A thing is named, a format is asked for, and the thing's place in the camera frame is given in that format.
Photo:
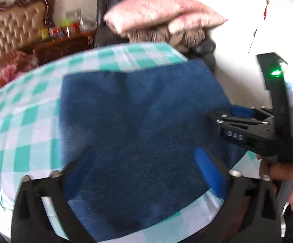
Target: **pink pillow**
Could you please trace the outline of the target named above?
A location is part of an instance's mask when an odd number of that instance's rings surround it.
[[[207,5],[204,5],[202,10],[188,12],[173,19],[169,22],[168,28],[173,35],[183,30],[189,30],[196,27],[209,28],[219,26],[226,21],[227,19],[225,17],[221,16]]]
[[[121,35],[130,29],[155,26],[183,12],[204,8],[206,5],[196,0],[123,0],[105,14],[104,21]]]

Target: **red tassel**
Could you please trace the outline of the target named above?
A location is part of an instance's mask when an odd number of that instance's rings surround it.
[[[266,5],[266,8],[265,8],[265,12],[264,12],[264,20],[266,20],[266,16],[267,16],[267,5]]]

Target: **black leather chair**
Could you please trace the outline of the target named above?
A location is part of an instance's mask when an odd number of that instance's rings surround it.
[[[103,20],[105,13],[120,1],[122,0],[97,0],[97,30],[95,35],[95,48],[129,43],[127,38],[121,38],[120,36],[114,34]],[[185,54],[185,56],[188,59],[202,58],[212,73],[214,73],[216,61],[213,51],[215,48],[216,44],[207,36],[201,44],[192,48],[189,53]]]
[[[97,30],[95,35],[95,48],[109,45],[129,43],[126,38],[114,34],[104,22],[105,13],[114,5],[123,0],[97,0]]]

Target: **green led light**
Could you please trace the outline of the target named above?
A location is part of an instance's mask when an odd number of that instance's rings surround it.
[[[280,70],[275,70],[275,71],[271,72],[271,75],[274,76],[274,77],[277,77],[277,76],[279,76],[281,73],[282,73],[282,71],[280,71]]]

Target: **screw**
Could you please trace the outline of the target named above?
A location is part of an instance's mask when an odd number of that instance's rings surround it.
[[[261,179],[264,180],[264,181],[267,181],[267,182],[270,181],[270,177],[268,175],[262,175]]]
[[[51,178],[57,178],[59,176],[61,176],[61,172],[60,171],[53,171],[51,174],[50,174],[50,177]]]
[[[30,178],[29,175],[25,175],[25,176],[22,177],[22,182],[27,182],[27,181],[30,181],[30,180],[32,180],[32,178]]]
[[[238,171],[238,170],[233,170],[233,169],[231,169],[231,170],[229,171],[229,174],[232,175],[232,176],[234,176],[234,177],[241,177],[241,176],[242,176],[242,173],[241,173],[240,171]]]

